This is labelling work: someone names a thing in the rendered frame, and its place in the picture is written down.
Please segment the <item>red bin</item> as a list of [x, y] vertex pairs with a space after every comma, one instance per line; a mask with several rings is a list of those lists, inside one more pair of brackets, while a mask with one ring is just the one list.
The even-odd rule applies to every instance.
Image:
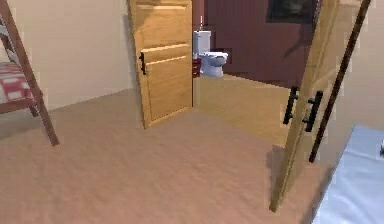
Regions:
[[200, 70], [201, 70], [201, 59], [196, 58], [193, 60], [192, 63], [192, 77], [197, 78], [200, 76]]

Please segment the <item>light wooden room door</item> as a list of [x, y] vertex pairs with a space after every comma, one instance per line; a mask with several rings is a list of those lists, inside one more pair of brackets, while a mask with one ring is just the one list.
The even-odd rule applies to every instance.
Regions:
[[[126, 0], [145, 128], [192, 107], [192, 0]], [[146, 75], [141, 71], [144, 52]]]
[[319, 0], [303, 79], [291, 90], [290, 129], [269, 209], [275, 212], [307, 165], [349, 37], [364, 0]]

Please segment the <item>white toilet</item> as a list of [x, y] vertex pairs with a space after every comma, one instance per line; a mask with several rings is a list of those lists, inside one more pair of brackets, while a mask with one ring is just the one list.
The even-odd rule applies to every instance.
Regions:
[[193, 56], [201, 60], [200, 73], [203, 76], [222, 77], [223, 66], [227, 62], [228, 54], [211, 50], [211, 32], [193, 32]]

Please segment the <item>pale blue bed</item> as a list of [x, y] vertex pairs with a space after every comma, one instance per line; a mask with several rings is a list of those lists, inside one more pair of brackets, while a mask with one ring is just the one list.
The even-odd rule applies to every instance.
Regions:
[[384, 224], [384, 130], [355, 125], [310, 224]]

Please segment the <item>red white checked blanket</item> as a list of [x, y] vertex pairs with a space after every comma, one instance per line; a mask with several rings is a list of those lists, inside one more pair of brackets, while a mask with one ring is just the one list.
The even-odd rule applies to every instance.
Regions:
[[31, 97], [21, 68], [13, 62], [0, 62], [0, 104]]

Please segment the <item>brown wooden bed frame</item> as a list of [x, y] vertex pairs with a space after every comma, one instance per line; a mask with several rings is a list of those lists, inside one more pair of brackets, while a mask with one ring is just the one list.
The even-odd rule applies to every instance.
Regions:
[[58, 145], [59, 139], [43, 100], [43, 93], [37, 83], [7, 0], [0, 0], [0, 40], [8, 62], [16, 63], [21, 68], [32, 92], [31, 98], [0, 104], [0, 114], [29, 109], [33, 117], [41, 117], [50, 143], [53, 146]]

